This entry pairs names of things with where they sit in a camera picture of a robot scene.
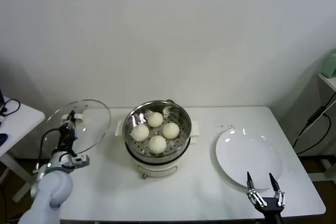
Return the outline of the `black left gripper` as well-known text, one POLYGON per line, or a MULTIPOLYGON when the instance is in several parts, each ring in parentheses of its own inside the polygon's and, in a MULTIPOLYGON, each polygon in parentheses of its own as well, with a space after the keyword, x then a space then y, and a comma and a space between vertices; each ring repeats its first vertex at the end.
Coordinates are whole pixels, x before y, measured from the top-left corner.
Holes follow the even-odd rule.
POLYGON ((74 154, 73 143, 77 139, 75 127, 76 127, 76 118, 75 111, 71 110, 69 113, 69 120, 64 121, 62 126, 59 128, 59 141, 58 141, 58 150, 74 154))

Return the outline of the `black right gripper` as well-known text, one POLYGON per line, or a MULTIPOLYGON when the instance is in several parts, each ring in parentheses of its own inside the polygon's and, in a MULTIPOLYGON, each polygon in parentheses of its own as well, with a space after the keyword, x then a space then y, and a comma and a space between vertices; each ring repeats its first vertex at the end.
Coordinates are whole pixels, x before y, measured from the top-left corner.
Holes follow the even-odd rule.
POLYGON ((247 172, 247 196, 254 206, 263 206, 259 207, 258 211, 261 212, 266 218, 280 218, 281 212, 285 206, 285 192, 280 189, 279 184, 273 177, 272 173, 269 173, 269 177, 275 193, 274 197, 267 197, 263 199, 262 196, 256 191, 249 172, 247 172))

